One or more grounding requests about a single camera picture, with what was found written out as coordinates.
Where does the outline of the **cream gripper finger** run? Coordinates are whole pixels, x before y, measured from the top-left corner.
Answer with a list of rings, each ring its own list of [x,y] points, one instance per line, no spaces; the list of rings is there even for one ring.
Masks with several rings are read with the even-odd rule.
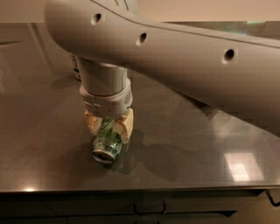
[[[93,115],[89,111],[85,112],[85,118],[86,118],[87,126],[89,128],[90,133],[93,136],[96,136],[101,127],[102,119],[98,116]]]
[[[129,108],[124,114],[114,120],[113,128],[121,137],[122,143],[127,144],[130,140],[134,123],[133,109]]]

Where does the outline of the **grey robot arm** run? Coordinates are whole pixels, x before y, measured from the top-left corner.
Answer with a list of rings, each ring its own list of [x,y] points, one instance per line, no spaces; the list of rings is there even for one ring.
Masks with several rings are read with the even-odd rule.
[[[122,72],[167,87],[277,135],[280,46],[274,39],[157,23],[116,0],[48,0],[45,25],[75,55],[87,110],[116,117],[132,103]]]

